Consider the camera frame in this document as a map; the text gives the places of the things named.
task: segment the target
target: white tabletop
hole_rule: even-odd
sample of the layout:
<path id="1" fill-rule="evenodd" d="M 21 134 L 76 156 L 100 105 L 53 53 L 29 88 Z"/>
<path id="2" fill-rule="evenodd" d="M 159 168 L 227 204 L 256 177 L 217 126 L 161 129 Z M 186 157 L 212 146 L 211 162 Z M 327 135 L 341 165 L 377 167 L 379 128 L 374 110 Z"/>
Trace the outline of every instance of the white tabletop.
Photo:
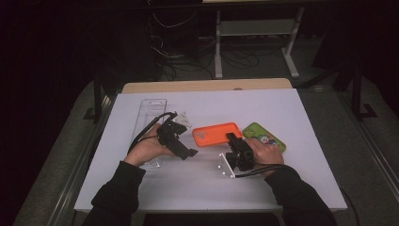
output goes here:
<path id="1" fill-rule="evenodd" d="M 139 188 L 139 210 L 259 212 L 280 209 L 261 176 L 231 179 L 222 175 L 217 168 L 218 155 L 231 151 L 228 144 L 200 148 L 191 134 L 194 128 L 225 122 L 235 122 L 242 130 L 254 121 L 287 145 L 283 154 L 285 163 L 317 190 L 330 209 L 346 209 L 296 89 L 120 94 L 74 209 L 89 211 L 97 191 L 112 178 L 127 154 L 144 99 L 167 99 L 167 111 L 185 111 L 193 127 L 180 136 L 180 141 L 199 152 L 185 161 L 165 156 L 160 168 L 148 169 Z"/>

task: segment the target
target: black sleeve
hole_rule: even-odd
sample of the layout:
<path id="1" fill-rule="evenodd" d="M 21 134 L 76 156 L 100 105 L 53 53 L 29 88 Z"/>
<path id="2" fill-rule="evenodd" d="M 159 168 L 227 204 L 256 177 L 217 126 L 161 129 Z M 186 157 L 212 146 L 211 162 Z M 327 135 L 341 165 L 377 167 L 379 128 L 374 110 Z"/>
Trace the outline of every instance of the black sleeve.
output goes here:
<path id="1" fill-rule="evenodd" d="M 131 225 L 138 208 L 138 186 L 145 170 L 120 161 L 112 179 L 91 201 L 93 208 L 83 225 Z"/>
<path id="2" fill-rule="evenodd" d="M 316 190 L 296 173 L 280 169 L 264 180 L 272 187 L 277 203 L 282 205 L 282 217 L 287 226 L 337 225 L 335 217 Z"/>

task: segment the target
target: orange phone case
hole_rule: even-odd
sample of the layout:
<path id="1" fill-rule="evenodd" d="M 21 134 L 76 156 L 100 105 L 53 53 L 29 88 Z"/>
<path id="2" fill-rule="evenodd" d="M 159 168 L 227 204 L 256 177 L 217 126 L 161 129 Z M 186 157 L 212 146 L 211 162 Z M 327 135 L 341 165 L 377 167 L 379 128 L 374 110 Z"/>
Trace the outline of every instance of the orange phone case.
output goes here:
<path id="1" fill-rule="evenodd" d="M 227 143 L 226 134 L 234 133 L 236 137 L 243 137 L 234 122 L 205 126 L 193 130 L 193 137 L 199 147 Z"/>

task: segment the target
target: plastic blister pack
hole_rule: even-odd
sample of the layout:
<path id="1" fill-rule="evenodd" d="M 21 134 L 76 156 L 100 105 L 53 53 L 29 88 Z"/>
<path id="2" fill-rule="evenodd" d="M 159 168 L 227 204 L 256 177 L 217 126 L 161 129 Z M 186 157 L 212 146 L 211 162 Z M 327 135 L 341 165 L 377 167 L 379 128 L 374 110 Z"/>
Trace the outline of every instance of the plastic blister pack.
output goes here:
<path id="1" fill-rule="evenodd" d="M 146 99 L 141 101 L 140 109 L 136 120 L 135 131 L 132 140 L 148 125 L 153 119 L 165 113 L 167 109 L 166 99 Z M 153 169 L 161 167 L 162 159 L 154 158 L 150 162 L 146 162 L 141 168 Z"/>

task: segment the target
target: wire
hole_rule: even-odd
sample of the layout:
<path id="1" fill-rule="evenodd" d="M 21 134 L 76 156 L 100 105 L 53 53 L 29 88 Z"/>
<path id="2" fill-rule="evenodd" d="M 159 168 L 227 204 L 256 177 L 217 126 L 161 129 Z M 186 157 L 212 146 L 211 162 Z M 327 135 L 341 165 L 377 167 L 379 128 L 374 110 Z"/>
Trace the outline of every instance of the wire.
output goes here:
<path id="1" fill-rule="evenodd" d="M 155 21 L 156 21 L 157 23 L 159 23 L 161 26 L 163 26 L 163 27 L 165 27 L 165 28 L 172 28 L 172 27 L 176 27 L 176 26 L 180 26 L 180 25 L 183 25 L 183 24 L 188 23 L 188 22 L 191 21 L 196 15 L 197 15 L 197 12 L 193 12 L 193 14 L 190 16 L 190 18 L 186 19 L 186 20 L 183 21 L 183 22 L 180 22 L 180 23 L 177 23 L 177 24 L 173 24 L 173 25 L 165 25 L 165 24 L 162 24 L 162 23 L 158 20 L 158 18 L 156 17 L 155 13 L 152 14 L 152 17 L 153 17 L 153 19 L 155 19 Z"/>
<path id="2" fill-rule="evenodd" d="M 283 45 L 279 45 L 277 48 L 273 48 L 268 50 L 266 53 L 260 53 L 261 49 L 265 47 L 266 42 L 262 42 L 258 45 L 255 45 L 254 48 L 256 50 L 253 51 L 242 51 L 240 48 L 235 47 L 233 44 L 225 42 L 227 47 L 227 53 L 231 56 L 225 54 L 220 54 L 222 59 L 229 64 L 230 66 L 237 69 L 250 69 L 252 67 L 258 66 L 260 64 L 259 57 L 265 57 L 272 54 L 275 54 L 280 50 Z"/>
<path id="3" fill-rule="evenodd" d="M 195 64 L 195 63 L 191 63 L 191 62 L 185 62 L 185 63 L 174 63 L 174 65 L 185 65 L 185 66 L 191 66 L 191 67 L 197 67 L 197 69 L 184 69 L 184 68 L 179 68 L 176 66 L 172 66 L 174 69 L 180 70 L 180 71 L 184 71 L 184 72 L 198 72 L 201 70 L 205 70 L 207 73 L 209 73 L 209 75 L 211 76 L 211 79 L 214 79 L 214 76 L 212 74 L 212 72 L 210 70 L 208 70 L 209 65 L 211 64 L 213 58 L 209 57 L 208 61 L 206 62 L 205 66 L 201 66 L 199 64 Z"/>
<path id="4" fill-rule="evenodd" d="M 163 68 L 163 72 L 164 72 L 165 76 L 167 77 L 168 81 L 175 81 L 176 78 L 177 78 L 177 80 L 182 80 L 182 78 L 177 75 L 176 69 L 172 65 L 170 65 L 169 63 L 165 63 L 164 66 L 169 67 L 171 70 L 171 73 L 169 73 L 165 70 L 165 68 Z"/>
<path id="5" fill-rule="evenodd" d="M 133 140 L 132 144 L 129 147 L 128 153 L 135 147 L 135 145 L 141 140 L 141 138 L 163 117 L 169 115 L 170 117 L 176 117 L 176 113 L 172 112 L 166 112 L 160 116 L 157 116 L 155 119 L 153 119 L 144 129 L 136 136 L 136 138 Z"/>
<path id="6" fill-rule="evenodd" d="M 287 166 L 287 165 L 283 165 L 283 164 L 259 164 L 262 166 L 265 166 L 264 168 L 260 168 L 260 169 L 255 169 L 252 170 L 249 173 L 244 173 L 244 174 L 239 174 L 239 175 L 235 175 L 236 178 L 240 178 L 240 177 L 248 177 L 248 176 L 253 176 L 262 172 L 266 172 L 266 171 L 270 171 L 270 170 L 290 170 L 291 172 L 293 172 L 294 174 L 298 175 L 297 172 L 295 171 L 295 169 Z"/>
<path id="7" fill-rule="evenodd" d="M 199 53 L 205 52 L 204 54 L 201 54 L 198 56 L 198 58 L 202 58 L 206 55 L 208 55 L 210 52 L 208 49 L 211 47 L 215 46 L 215 38 L 214 37 L 209 37 L 209 38 L 205 38 L 205 40 L 211 40 L 209 41 L 209 43 L 205 43 L 203 44 L 200 48 L 199 48 Z M 167 56 L 167 58 L 172 58 L 172 59 L 182 59 L 182 58 L 190 58 L 190 56 L 184 55 L 184 54 L 178 54 L 178 55 L 169 55 Z"/>
<path id="8" fill-rule="evenodd" d="M 346 199 L 348 200 L 349 205 L 352 207 L 353 213 L 355 214 L 356 224 L 358 226 L 360 226 L 360 218 L 359 218 L 358 210 L 355 207 L 355 204 L 352 203 L 352 200 L 349 198 L 349 195 L 345 192 L 345 190 L 343 190 L 342 187 L 340 187 L 340 190 L 343 193 L 343 195 L 346 197 Z"/>
<path id="9" fill-rule="evenodd" d="M 167 56 L 168 56 L 168 53 L 165 52 L 165 51 L 159 50 L 159 49 L 157 49 L 157 48 L 155 48 L 155 47 L 151 47 L 151 48 L 152 48 L 152 50 L 154 50 L 155 52 L 157 52 L 158 54 L 160 54 L 160 55 L 162 55 L 162 56 L 164 56 L 164 57 L 167 57 Z"/>
<path id="10" fill-rule="evenodd" d="M 154 35 L 151 35 L 151 38 L 157 38 L 157 39 L 159 39 L 159 40 L 161 41 L 161 46 L 160 46 L 160 48 L 164 47 L 164 41 L 162 40 L 162 38 L 161 38 L 161 37 L 159 37 L 159 36 L 154 36 Z"/>

